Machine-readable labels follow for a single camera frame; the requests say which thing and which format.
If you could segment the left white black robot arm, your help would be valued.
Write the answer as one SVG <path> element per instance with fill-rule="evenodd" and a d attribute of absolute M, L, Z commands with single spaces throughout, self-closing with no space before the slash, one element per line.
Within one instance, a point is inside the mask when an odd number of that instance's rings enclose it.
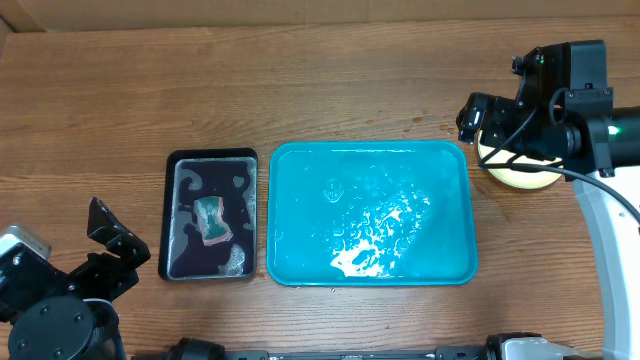
<path fill-rule="evenodd" d="M 49 263 L 51 246 L 12 224 L 1 232 L 1 321 L 11 325 L 9 358 L 124 359 L 113 301 L 139 282 L 148 246 L 94 197 L 87 236 L 103 253 L 69 273 Z"/>

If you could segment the pink sponge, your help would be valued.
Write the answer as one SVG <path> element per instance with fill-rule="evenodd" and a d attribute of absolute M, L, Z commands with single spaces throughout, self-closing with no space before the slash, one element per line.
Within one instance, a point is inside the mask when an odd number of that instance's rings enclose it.
<path fill-rule="evenodd" d="M 194 202 L 194 212 L 205 246 L 227 242 L 232 238 L 229 224 L 223 219 L 224 202 L 221 197 L 209 196 Z"/>

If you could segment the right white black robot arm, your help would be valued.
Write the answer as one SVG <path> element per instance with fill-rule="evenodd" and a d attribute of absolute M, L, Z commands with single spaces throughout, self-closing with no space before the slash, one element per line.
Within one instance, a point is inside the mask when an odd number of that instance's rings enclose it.
<path fill-rule="evenodd" d="M 561 87 L 545 99 L 473 93 L 459 139 L 490 147 L 484 170 L 549 172 L 572 183 L 584 214 L 604 311 L 604 359 L 639 356 L 639 110 L 609 89 Z"/>

